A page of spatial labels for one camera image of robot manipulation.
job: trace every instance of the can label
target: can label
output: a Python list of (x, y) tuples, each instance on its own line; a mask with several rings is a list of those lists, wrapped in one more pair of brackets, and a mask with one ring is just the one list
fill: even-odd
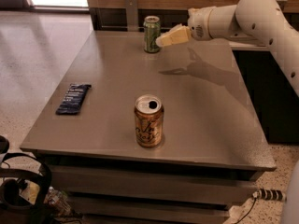
[(164, 107), (153, 95), (139, 97), (135, 103), (136, 141), (143, 147), (155, 147), (163, 136)]
[(161, 34), (160, 19), (156, 16), (148, 16), (144, 20), (144, 51), (156, 53), (160, 48), (156, 44), (156, 39)]

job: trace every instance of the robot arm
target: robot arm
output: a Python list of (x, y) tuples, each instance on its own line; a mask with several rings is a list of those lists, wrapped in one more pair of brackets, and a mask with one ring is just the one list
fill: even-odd
[(160, 47), (190, 38), (210, 40), (258, 39), (277, 61), (299, 96), (299, 34), (285, 20), (276, 0), (240, 0), (227, 7), (189, 9), (187, 26), (177, 26), (158, 37)]

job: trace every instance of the tile floor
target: tile floor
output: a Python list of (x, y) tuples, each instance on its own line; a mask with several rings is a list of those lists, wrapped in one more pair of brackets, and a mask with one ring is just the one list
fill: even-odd
[[(89, 15), (0, 11), (0, 134), (19, 146), (75, 59), (90, 32)], [(270, 144), (278, 168), (264, 174), (259, 188), (286, 191), (299, 146)], [(232, 209), (235, 223), (250, 200)], [(278, 224), (282, 203), (258, 201), (242, 224)]]

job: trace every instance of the black cable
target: black cable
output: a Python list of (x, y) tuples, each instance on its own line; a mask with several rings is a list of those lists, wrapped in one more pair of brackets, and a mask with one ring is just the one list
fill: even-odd
[(8, 168), (10, 168), (9, 163), (7, 163), (7, 162), (5, 162), (5, 161), (2, 161), (2, 163), (3, 163), (3, 164), (6, 164), (6, 165), (8, 166)]
[(235, 223), (233, 223), (233, 224), (238, 224), (238, 223), (240, 223), (250, 212), (251, 212), (251, 210), (252, 210), (252, 208), (253, 208), (253, 206), (254, 206), (254, 204), (256, 203), (256, 200), (257, 200), (257, 198), (253, 198), (253, 204), (252, 204), (252, 206), (251, 206), (251, 208), (250, 208), (250, 210), (241, 218), (241, 219), (239, 219), (237, 222), (235, 222)]
[(266, 201), (286, 201), (285, 193), (282, 193), (281, 190), (274, 189), (258, 189), (258, 198)]

